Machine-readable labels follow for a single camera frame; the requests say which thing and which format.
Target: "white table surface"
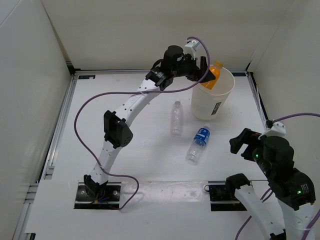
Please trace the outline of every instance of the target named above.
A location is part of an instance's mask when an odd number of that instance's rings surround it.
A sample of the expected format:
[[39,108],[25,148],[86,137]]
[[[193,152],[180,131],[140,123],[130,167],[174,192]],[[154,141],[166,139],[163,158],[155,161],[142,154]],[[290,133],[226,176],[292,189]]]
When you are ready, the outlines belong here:
[[[76,181],[42,180],[26,232],[36,233],[35,240],[233,240],[250,215],[247,211],[211,211],[209,194],[200,193],[201,183],[192,192],[187,192],[189,182],[179,188],[186,189],[187,196],[172,191],[149,201],[148,195],[156,191],[144,186],[151,184],[142,182],[141,191],[122,211],[89,210],[73,208]],[[254,181],[253,187],[259,197],[268,188],[266,181]],[[264,204],[283,224],[274,195]],[[239,239],[262,240],[263,236],[251,220]]]
[[[235,77],[234,90],[220,114],[210,122],[211,136],[198,165],[185,161],[195,133],[204,124],[191,114],[192,91],[161,94],[135,119],[131,126],[133,140],[121,150],[111,169],[114,174],[130,174],[141,181],[137,196],[123,211],[73,209],[78,181],[82,182],[83,175],[95,165],[73,130],[79,107],[101,92],[135,91],[144,76],[145,73],[109,73],[77,81],[52,180],[40,181],[26,227],[27,233],[36,233],[35,240],[231,240],[249,216],[248,212],[211,212],[209,195],[201,193],[201,181],[224,181],[228,176],[244,173],[248,179],[255,180],[253,186],[258,196],[268,188],[262,171],[254,162],[244,160],[240,153],[230,153],[229,139],[238,136],[244,128],[264,131],[248,79],[244,76]],[[185,78],[178,78],[169,89],[190,84]],[[170,136],[169,132],[171,106],[177,97],[184,110],[181,137]],[[81,113],[79,134],[96,154],[100,153],[103,145],[104,112],[116,109],[127,98],[126,95],[102,96],[89,103]],[[181,194],[177,195],[172,190],[155,198],[153,194],[157,190],[144,187],[150,181],[160,185],[165,181],[181,181],[185,187],[179,188]],[[189,182],[198,184],[195,193],[199,194],[190,193],[189,197],[183,194],[183,188],[189,189]],[[125,195],[122,196],[120,201],[125,199]],[[282,222],[276,199],[272,197],[265,204]],[[254,221],[241,235],[241,239],[262,239]]]
[[[74,118],[80,106],[90,97],[110,91],[135,91],[145,73],[100,74],[95,79],[78,80],[55,162],[53,180],[78,181],[95,165],[94,158],[80,144],[74,133]],[[192,82],[176,78],[167,89],[181,89]],[[244,173],[249,180],[265,180],[253,162],[230,153],[229,140],[244,128],[263,132],[248,79],[235,77],[235,87],[219,115],[210,122],[211,135],[197,166],[187,164],[185,156],[191,141],[204,122],[195,118],[190,109],[192,90],[160,94],[136,117],[130,129],[133,140],[122,149],[111,169],[113,174],[129,174],[141,181],[223,181]],[[102,96],[89,103],[78,120],[78,132],[85,143],[99,156],[104,142],[103,115],[115,110],[128,95]],[[184,110],[181,137],[170,135],[171,107],[180,98]]]

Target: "black mounting plate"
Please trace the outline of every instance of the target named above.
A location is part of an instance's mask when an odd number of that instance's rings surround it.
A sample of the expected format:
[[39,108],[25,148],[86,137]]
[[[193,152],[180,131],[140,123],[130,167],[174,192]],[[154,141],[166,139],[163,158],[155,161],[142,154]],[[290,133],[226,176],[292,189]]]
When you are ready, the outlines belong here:
[[96,201],[86,193],[84,183],[80,182],[76,191],[74,209],[117,210],[119,208],[120,193],[120,182],[108,182],[105,186],[104,195],[99,196],[99,201]]
[[231,197],[225,184],[209,186],[210,204],[212,212],[246,211],[245,206],[235,197]]

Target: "cable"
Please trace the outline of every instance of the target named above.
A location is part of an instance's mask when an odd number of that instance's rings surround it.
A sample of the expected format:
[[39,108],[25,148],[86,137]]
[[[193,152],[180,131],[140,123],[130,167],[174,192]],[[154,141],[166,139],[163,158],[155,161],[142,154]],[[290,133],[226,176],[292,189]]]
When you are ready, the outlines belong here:
[[299,117],[299,116],[314,116],[314,117],[319,117],[320,118],[320,114],[318,113],[312,113],[312,112],[301,112],[301,113],[296,113],[296,114],[291,114],[288,116],[284,116],[284,117],[280,117],[278,119],[272,120],[272,123],[276,123],[285,119],[290,119],[290,118],[294,118],[294,117]]
[[[316,215],[314,216],[314,218],[312,219],[312,221],[309,222],[309,224],[306,226],[306,228],[307,228],[307,229],[311,229],[311,228],[315,225],[315,223],[318,221],[319,217],[320,217],[320,210],[316,213]],[[308,236],[308,234],[309,234],[309,231],[310,231],[310,230],[304,231],[304,234],[303,234],[301,240],[306,240],[306,239],[307,239],[307,236]]]
[[140,95],[140,94],[149,94],[149,93],[161,93],[161,94],[170,94],[170,93],[180,93],[180,92],[183,92],[183,91],[186,91],[186,90],[189,90],[191,88],[193,88],[194,86],[196,86],[197,84],[199,84],[207,75],[207,73],[209,72],[209,68],[210,68],[210,54],[209,54],[209,51],[206,47],[206,45],[204,44],[204,42],[199,39],[198,37],[195,37],[195,36],[190,36],[187,38],[187,40],[189,39],[195,39],[197,41],[199,41],[201,43],[201,45],[203,46],[204,50],[205,50],[205,53],[206,53],[206,56],[208,58],[208,67],[207,69],[205,70],[205,73],[204,75],[197,81],[195,82],[194,84],[188,86],[188,87],[185,87],[185,88],[182,88],[182,89],[178,89],[178,90],[146,90],[146,91],[111,91],[111,92],[104,92],[104,93],[100,93],[100,94],[97,94],[91,98],[89,98],[81,107],[80,109],[78,110],[75,118],[74,118],[74,122],[73,122],[73,129],[74,129],[74,133],[76,135],[76,137],[78,138],[78,140],[80,141],[80,143],[85,147],[85,149],[88,150],[88,152],[94,157],[95,161],[97,162],[97,164],[99,165],[101,171],[105,174],[107,174],[108,176],[111,176],[111,177],[121,177],[121,178],[129,178],[129,179],[133,179],[135,182],[136,182],[136,190],[134,191],[134,193],[131,195],[131,197],[129,197],[129,199],[119,208],[117,208],[117,210],[122,210],[127,204],[128,202],[137,194],[138,190],[139,190],[139,181],[134,177],[134,176],[130,176],[130,175],[122,175],[122,174],[112,174],[112,173],[109,173],[107,172],[101,165],[98,157],[95,155],[95,153],[85,144],[85,142],[82,140],[82,138],[80,137],[79,133],[78,133],[78,130],[77,130],[77,122],[78,122],[78,118],[79,118],[79,115],[81,113],[81,111],[84,109],[84,107],[90,103],[92,100],[98,98],[98,97],[101,97],[101,96],[105,96],[105,95],[113,95],[113,94],[128,94],[128,95]]
[[105,197],[105,198],[99,199],[98,202],[102,202],[102,201],[105,201],[105,200],[108,200],[108,199],[109,199],[108,197]]
[[[264,203],[265,201],[267,201],[272,194],[274,193],[273,191],[264,199],[264,197],[271,191],[271,188],[269,188],[267,191],[265,191],[265,193],[262,195],[262,197],[260,198],[260,200],[262,200],[262,202]],[[244,222],[244,224],[240,227],[239,231],[236,233],[235,235],[235,239],[234,240],[238,240],[240,233],[242,232],[242,230],[245,228],[245,226],[248,224],[248,222],[252,219],[252,216],[250,215],[248,217],[248,219]]]
[[105,195],[106,195],[106,190],[103,191],[102,197],[98,198],[98,196],[99,196],[99,192],[98,192],[96,199],[94,201],[90,202],[89,204],[94,204],[96,201],[99,202],[101,199],[104,198]]

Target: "white wall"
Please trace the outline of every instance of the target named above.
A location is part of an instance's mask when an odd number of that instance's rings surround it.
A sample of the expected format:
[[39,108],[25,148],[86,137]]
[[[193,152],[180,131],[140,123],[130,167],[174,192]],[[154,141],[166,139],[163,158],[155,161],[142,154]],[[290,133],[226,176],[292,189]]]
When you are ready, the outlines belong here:
[[212,62],[245,69],[261,56],[293,0],[42,2],[75,68],[150,69],[169,45],[197,36]]
[[[320,113],[320,1],[296,0],[260,60],[254,78],[270,119]],[[284,120],[295,166],[311,177],[320,209],[320,118]],[[317,235],[320,239],[320,222]]]
[[70,75],[40,0],[0,3],[0,238],[41,171]]

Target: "bottle cap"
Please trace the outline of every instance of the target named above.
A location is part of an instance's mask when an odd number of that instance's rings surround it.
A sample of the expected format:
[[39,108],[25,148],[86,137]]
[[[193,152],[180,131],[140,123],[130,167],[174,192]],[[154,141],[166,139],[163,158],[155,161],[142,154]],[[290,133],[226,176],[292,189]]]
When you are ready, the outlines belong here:
[[207,127],[209,130],[210,130],[210,128],[211,128],[211,125],[210,125],[210,123],[208,123],[208,122],[206,122],[203,126],[204,126],[204,127]]
[[220,61],[214,61],[214,65],[219,67],[219,68],[223,68],[224,67],[224,64]]

